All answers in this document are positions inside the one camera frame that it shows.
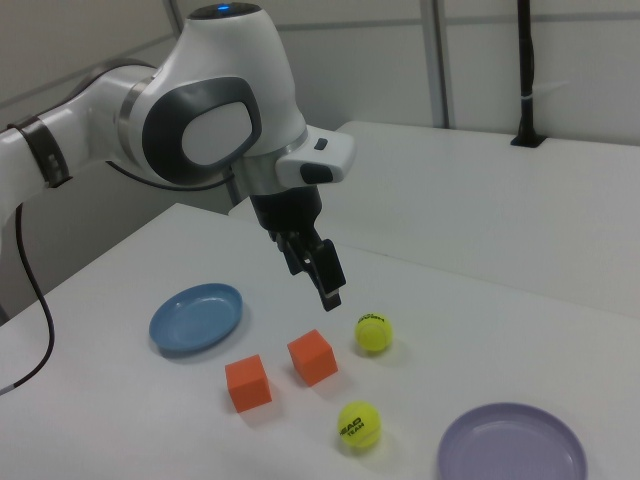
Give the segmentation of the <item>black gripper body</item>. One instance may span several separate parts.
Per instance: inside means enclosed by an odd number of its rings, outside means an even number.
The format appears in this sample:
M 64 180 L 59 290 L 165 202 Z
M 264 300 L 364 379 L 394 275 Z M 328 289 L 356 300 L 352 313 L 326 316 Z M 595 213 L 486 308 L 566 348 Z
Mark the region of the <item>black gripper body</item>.
M 294 233 L 303 241 L 318 242 L 315 221 L 322 209 L 317 187 L 297 187 L 270 195 L 251 195 L 259 224 L 276 241 Z

